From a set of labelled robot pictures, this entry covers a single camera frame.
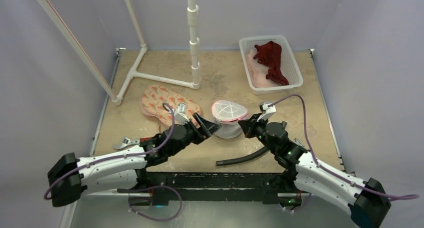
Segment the white mesh laundry bag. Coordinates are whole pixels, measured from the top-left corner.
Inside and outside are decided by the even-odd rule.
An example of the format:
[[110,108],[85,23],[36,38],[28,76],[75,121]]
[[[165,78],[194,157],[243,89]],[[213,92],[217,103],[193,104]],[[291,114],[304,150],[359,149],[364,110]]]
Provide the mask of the white mesh laundry bag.
[[217,100],[211,106],[212,116],[221,128],[215,133],[222,139],[232,139],[242,133],[238,124],[248,116],[248,109],[236,102],[228,100]]

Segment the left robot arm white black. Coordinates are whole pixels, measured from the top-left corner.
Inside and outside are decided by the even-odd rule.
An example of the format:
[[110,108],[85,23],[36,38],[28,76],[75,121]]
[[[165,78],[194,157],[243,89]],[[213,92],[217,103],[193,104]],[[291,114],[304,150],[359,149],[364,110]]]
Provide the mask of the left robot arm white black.
[[48,171],[49,188],[44,195],[53,207],[63,207],[91,193],[121,189],[146,191],[149,179],[142,173],[159,165],[190,144],[200,144],[221,128],[220,124],[194,114],[184,124],[174,124],[138,144],[114,153],[77,158],[74,153],[63,155]]

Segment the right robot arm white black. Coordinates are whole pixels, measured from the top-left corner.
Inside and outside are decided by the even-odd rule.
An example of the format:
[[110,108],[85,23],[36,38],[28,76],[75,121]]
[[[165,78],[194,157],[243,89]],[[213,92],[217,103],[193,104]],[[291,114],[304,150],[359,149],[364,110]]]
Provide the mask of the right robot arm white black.
[[285,169],[281,186],[288,192],[296,188],[320,197],[346,212],[360,228],[378,228],[383,223],[391,202],[382,184],[351,176],[325,163],[314,160],[311,151],[289,139],[283,123],[268,122],[254,114],[239,120],[246,138],[257,138]]

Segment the dark red bra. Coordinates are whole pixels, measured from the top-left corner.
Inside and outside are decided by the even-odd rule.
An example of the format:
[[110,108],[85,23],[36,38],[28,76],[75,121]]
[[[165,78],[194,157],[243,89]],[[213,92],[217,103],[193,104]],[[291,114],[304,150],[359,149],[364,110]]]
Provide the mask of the dark red bra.
[[259,64],[268,67],[266,79],[269,79],[282,86],[289,85],[289,81],[281,72],[281,53],[282,47],[273,41],[266,44],[255,44],[254,48],[257,50],[254,59]]

